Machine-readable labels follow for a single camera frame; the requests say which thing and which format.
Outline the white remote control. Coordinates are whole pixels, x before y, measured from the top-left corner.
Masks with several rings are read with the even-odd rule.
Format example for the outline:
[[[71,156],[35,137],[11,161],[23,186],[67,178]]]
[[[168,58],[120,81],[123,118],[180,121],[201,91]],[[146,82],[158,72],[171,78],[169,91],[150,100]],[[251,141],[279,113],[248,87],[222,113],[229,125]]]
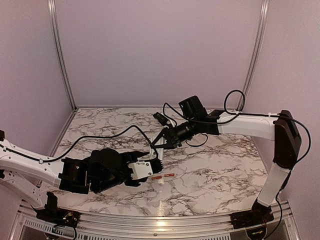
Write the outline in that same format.
[[[149,154],[143,160],[147,161],[147,160],[152,160],[152,159],[158,158],[160,160],[160,162],[163,163],[163,156],[164,156],[164,149],[163,148],[156,149],[156,152],[155,152],[155,150],[150,147]]]

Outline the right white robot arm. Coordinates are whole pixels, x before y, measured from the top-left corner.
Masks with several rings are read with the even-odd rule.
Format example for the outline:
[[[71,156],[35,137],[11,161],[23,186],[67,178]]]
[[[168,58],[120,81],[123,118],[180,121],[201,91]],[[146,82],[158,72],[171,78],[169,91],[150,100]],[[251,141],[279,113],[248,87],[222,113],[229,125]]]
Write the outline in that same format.
[[[247,214],[252,224],[260,223],[267,216],[266,208],[272,204],[298,162],[302,138],[291,113],[282,110],[276,115],[254,114],[226,109],[207,113],[196,95],[181,101],[179,106],[185,122],[177,126],[169,124],[160,113],[153,115],[164,126],[152,142],[156,149],[175,149],[197,134],[244,135],[274,142],[274,157],[267,180],[253,209]]]

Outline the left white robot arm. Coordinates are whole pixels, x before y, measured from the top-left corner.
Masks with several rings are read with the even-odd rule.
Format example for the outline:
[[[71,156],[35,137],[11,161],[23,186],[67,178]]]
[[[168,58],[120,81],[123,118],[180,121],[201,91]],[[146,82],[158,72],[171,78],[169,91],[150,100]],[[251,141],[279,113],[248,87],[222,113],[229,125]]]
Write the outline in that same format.
[[[120,184],[138,187],[154,174],[150,161],[140,160],[145,152],[118,153],[106,148],[94,150],[85,159],[58,158],[20,148],[0,132],[0,182],[16,192],[34,209],[43,209],[53,223],[63,219],[63,211],[51,193],[39,190],[26,179],[31,177],[60,190],[88,194],[100,193]]]

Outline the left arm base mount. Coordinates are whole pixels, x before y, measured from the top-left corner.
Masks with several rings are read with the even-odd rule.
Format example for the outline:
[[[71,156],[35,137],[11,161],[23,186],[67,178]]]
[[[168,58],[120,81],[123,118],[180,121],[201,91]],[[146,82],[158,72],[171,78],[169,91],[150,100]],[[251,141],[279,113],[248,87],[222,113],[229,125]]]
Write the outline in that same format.
[[[76,228],[78,225],[80,213],[58,207],[58,198],[52,193],[47,192],[47,201],[43,209],[34,209],[36,217],[40,220],[54,223],[58,226],[67,226]]]

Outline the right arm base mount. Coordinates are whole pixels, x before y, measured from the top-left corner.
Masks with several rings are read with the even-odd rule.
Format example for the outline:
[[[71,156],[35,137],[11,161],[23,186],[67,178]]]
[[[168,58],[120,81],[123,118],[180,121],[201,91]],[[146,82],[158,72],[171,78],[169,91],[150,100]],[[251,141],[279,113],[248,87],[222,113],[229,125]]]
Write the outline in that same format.
[[[265,224],[274,220],[271,206],[264,206],[256,199],[250,210],[234,212],[230,215],[234,229]]]

